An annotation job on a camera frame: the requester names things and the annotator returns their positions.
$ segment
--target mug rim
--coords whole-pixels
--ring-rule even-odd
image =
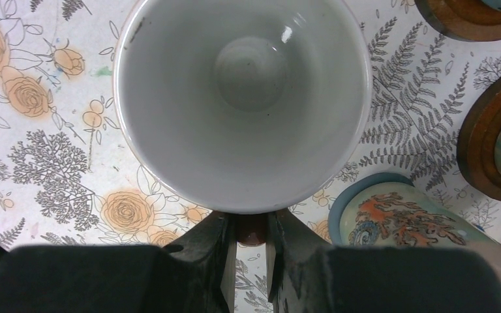
[[[369,118],[369,113],[371,110],[372,89],[373,89],[373,75],[372,75],[370,54],[367,49],[367,41],[363,34],[363,31],[361,31],[361,29],[359,28],[359,23],[356,16],[352,12],[352,10],[350,10],[350,7],[347,5],[346,1],[323,0],[323,1],[332,1],[334,3],[339,3],[340,9],[338,9],[338,11],[340,12],[340,14],[344,14],[345,18],[348,18],[349,20],[352,20],[354,22],[354,27],[350,30],[349,33],[354,43],[354,49],[357,50],[357,53],[360,56],[359,60],[361,63],[361,68],[363,69],[363,75],[361,77],[361,80],[363,82],[363,87],[364,87],[364,90],[362,92],[363,101],[361,103],[362,107],[360,111],[359,123],[354,129],[354,133],[352,134],[352,137],[349,140],[349,144],[344,149],[341,149],[342,151],[340,153],[340,157],[337,159],[337,162],[335,162],[331,166],[329,171],[326,171],[332,174],[328,175],[326,179],[322,179],[324,181],[322,184],[315,185],[314,187],[309,187],[307,190],[299,190],[298,196],[295,196],[292,199],[287,199],[285,200],[285,202],[272,203],[267,207],[260,207],[257,209],[252,209],[247,211],[241,211],[239,209],[224,207],[222,205],[214,205],[212,203],[208,203],[207,200],[199,200],[193,198],[190,196],[190,194],[185,193],[183,190],[173,188],[163,178],[155,174],[155,172],[151,169],[151,166],[149,166],[150,162],[145,161],[144,158],[140,155],[138,149],[134,146],[134,142],[131,138],[131,135],[129,134],[128,127],[125,124],[124,119],[122,118],[123,105],[121,104],[120,101],[120,92],[119,92],[120,90],[119,82],[121,80],[121,74],[119,72],[122,63],[121,62],[122,56],[124,53],[126,53],[124,52],[123,47],[132,40],[130,39],[132,38],[130,35],[133,33],[134,28],[136,30],[132,36],[134,36],[137,33],[138,23],[142,22],[140,21],[140,13],[145,8],[145,6],[147,4],[152,5],[161,1],[162,0],[138,0],[131,8],[130,12],[128,13],[128,16],[126,17],[126,20],[121,28],[121,33],[119,36],[120,38],[115,46],[116,56],[114,59],[113,72],[112,72],[112,89],[113,89],[115,113],[119,122],[122,135],[124,136],[124,139],[128,147],[130,148],[132,154],[135,156],[136,160],[141,164],[141,166],[145,170],[147,170],[163,187],[168,189],[170,192],[180,196],[181,198],[190,201],[192,203],[195,203],[196,205],[206,207],[208,209],[222,211],[226,213],[235,213],[235,214],[259,214],[259,213],[267,213],[279,209],[284,209],[291,205],[302,202],[307,198],[310,198],[314,193],[318,192],[318,190],[320,190],[324,185],[333,180],[333,178],[338,174],[341,168],[349,161],[350,157],[354,154],[354,152],[358,147],[359,139],[362,135],[362,132],[365,129],[366,123]]]

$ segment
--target wooden round frame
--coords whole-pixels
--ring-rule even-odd
[[[501,12],[481,0],[416,0],[433,28],[457,40],[501,40]]]
[[[482,193],[501,201],[501,174],[494,147],[501,131],[501,78],[469,111],[458,136],[457,160],[465,179]]]

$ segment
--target white surface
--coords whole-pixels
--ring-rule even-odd
[[[174,192],[220,211],[273,211],[346,163],[371,70],[340,1],[141,4],[117,49],[117,111],[135,155]]]

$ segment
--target table surface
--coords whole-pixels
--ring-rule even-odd
[[[290,210],[329,240],[326,219],[337,195],[357,179],[393,171],[417,178],[427,195],[501,242],[501,202],[469,186],[455,161],[465,115],[501,76],[501,41],[443,37],[414,0],[366,2],[347,1],[374,67],[367,131],[336,178]],[[0,0],[0,245],[6,249],[165,245],[208,213],[161,186],[119,130],[112,65],[134,3]],[[444,158],[434,153],[439,149]],[[426,157],[440,163],[411,168]],[[271,312],[264,247],[240,246],[237,258],[237,309]]]

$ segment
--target fern leaf print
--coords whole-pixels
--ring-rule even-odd
[[[386,41],[389,38],[389,33],[393,30],[393,27],[397,23],[397,17],[390,19],[384,26],[382,26],[375,37],[368,44],[368,51],[370,53],[371,61],[373,62],[383,62],[381,56],[386,55],[387,51],[382,50],[384,46],[387,46]]]
[[[452,208],[452,205],[449,204],[449,201],[450,199],[452,199],[452,197],[448,194],[447,191],[435,189],[435,191],[432,191],[431,194],[433,195],[431,199],[439,203],[442,207],[444,207],[445,209]]]
[[[64,17],[66,21],[69,21],[72,15],[81,8],[85,8],[89,14],[93,15],[82,0],[63,0],[62,17]]]
[[[43,0],[31,0],[29,2],[29,8],[31,9],[31,12],[35,12],[37,7],[43,2]]]
[[[41,235],[41,238],[47,240],[49,243],[56,246],[77,246],[79,243],[70,236],[59,237],[55,233],[45,233],[45,236]]]
[[[17,240],[25,225],[25,218],[20,220],[20,223],[13,227],[11,230],[0,233],[0,246],[10,250],[12,244]]]
[[[370,121],[377,124],[367,128],[361,137],[361,143],[390,147],[373,149],[358,164],[361,167],[379,163],[398,166],[409,170],[412,180],[430,176],[426,187],[430,190],[445,184],[445,174],[457,164],[457,131],[453,130],[453,116],[462,112],[460,106],[465,95],[469,63],[465,64],[453,92],[435,105],[437,94],[430,86],[440,84],[440,55],[446,38],[441,34],[436,36],[425,56],[413,65],[422,26],[419,22],[409,30],[396,51],[385,57],[387,53],[380,53],[378,42],[389,36],[394,22],[387,22],[387,27],[383,26],[369,44],[370,53],[376,57],[373,61],[378,62],[372,66],[374,95],[370,115]],[[486,61],[487,64],[498,63],[497,71],[501,73],[501,60]]]

